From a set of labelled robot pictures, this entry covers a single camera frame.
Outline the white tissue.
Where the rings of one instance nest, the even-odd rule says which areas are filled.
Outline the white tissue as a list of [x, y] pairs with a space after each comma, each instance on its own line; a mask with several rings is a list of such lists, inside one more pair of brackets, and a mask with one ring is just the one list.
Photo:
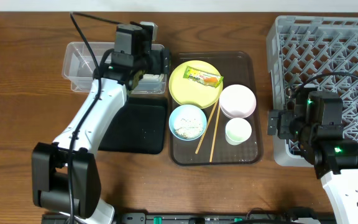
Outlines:
[[163, 74], [160, 75], [153, 75], [153, 74], [145, 74], [142, 76], [142, 78], [139, 80], [140, 82], [160, 82], [163, 78]]

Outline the white green cup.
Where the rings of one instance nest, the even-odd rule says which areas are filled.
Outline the white green cup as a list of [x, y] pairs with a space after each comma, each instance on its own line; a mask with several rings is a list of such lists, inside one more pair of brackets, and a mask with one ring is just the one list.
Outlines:
[[230, 119], [225, 127], [226, 141], [233, 146], [248, 140], [252, 134], [252, 126], [243, 118]]

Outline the pandan cake wrapper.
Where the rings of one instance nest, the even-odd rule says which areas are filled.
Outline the pandan cake wrapper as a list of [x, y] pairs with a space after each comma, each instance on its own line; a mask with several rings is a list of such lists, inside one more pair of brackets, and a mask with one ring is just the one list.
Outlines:
[[183, 78], [214, 88], [217, 88], [224, 79], [224, 77], [220, 75], [204, 72], [189, 66], [186, 67]]

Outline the yellow plate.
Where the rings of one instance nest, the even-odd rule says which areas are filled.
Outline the yellow plate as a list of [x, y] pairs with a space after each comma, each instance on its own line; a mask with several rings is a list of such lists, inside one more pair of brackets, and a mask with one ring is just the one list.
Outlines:
[[195, 105], [201, 109], [215, 104], [223, 90], [223, 82], [217, 87], [211, 87], [184, 78], [187, 67], [221, 76], [220, 72], [208, 62], [201, 60], [183, 62], [170, 75], [168, 89], [171, 97], [179, 105]]

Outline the pink bowl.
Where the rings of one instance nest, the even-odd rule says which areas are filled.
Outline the pink bowl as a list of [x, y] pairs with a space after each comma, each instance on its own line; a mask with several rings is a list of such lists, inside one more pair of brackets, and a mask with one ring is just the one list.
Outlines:
[[219, 106], [228, 118], [247, 118], [255, 111], [257, 100], [250, 88], [236, 84], [221, 92]]

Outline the blue bowl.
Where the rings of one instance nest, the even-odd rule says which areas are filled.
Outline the blue bowl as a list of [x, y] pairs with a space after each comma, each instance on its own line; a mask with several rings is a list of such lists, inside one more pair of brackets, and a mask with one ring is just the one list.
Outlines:
[[198, 139], [201, 137], [198, 136], [197, 138], [195, 139], [190, 139], [190, 140], [187, 140], [187, 139], [182, 139], [180, 138], [179, 136], [177, 136], [174, 132], [174, 128], [173, 128], [173, 124], [174, 124], [174, 121], [178, 118], [178, 117], [181, 117], [181, 116], [199, 116], [202, 120], [203, 120], [203, 132], [202, 134], [204, 133], [205, 131], [205, 128], [206, 128], [206, 124], [207, 124], [207, 119], [206, 119], [206, 115], [204, 114], [204, 112], [199, 109], [197, 106], [194, 106], [194, 105], [181, 105], [177, 108], [175, 108], [172, 113], [170, 114], [170, 117], [169, 117], [169, 128], [170, 128], [170, 131], [171, 133], [178, 139], [182, 140], [182, 141], [193, 141], [195, 139]]

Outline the rice leftovers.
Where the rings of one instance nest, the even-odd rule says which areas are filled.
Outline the rice leftovers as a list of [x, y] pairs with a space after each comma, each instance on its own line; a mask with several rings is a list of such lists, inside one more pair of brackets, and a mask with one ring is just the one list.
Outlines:
[[195, 139], [203, 132], [203, 120], [199, 116], [181, 116], [173, 124], [174, 132], [182, 139]]

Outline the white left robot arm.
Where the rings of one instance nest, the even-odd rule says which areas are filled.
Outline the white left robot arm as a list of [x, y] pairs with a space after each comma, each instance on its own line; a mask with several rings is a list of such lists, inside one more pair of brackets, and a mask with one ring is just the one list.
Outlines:
[[107, 50], [97, 62], [91, 91], [66, 129], [32, 152], [36, 206], [60, 212], [70, 223], [112, 223], [114, 207], [101, 198], [98, 151], [158, 154], [167, 109], [163, 101], [131, 98], [144, 74], [170, 70], [170, 51]]

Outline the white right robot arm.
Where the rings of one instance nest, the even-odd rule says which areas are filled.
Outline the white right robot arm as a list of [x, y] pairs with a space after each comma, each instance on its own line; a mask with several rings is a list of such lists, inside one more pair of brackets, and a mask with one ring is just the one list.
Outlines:
[[344, 139], [343, 102], [329, 91], [305, 88], [291, 110], [271, 110], [268, 134], [298, 143], [313, 165], [337, 223], [358, 223], [358, 142]]

